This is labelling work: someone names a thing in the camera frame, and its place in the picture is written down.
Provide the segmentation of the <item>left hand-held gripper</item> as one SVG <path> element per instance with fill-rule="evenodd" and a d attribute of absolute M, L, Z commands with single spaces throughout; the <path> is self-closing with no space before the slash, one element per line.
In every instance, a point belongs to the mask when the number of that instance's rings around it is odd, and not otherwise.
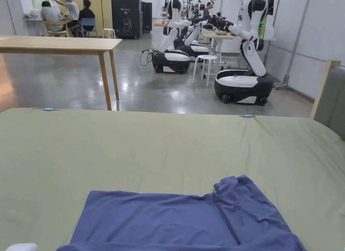
<path fill-rule="evenodd" d="M 37 251 L 38 245 L 35 243 L 16 243 L 7 248 L 7 251 Z"/>

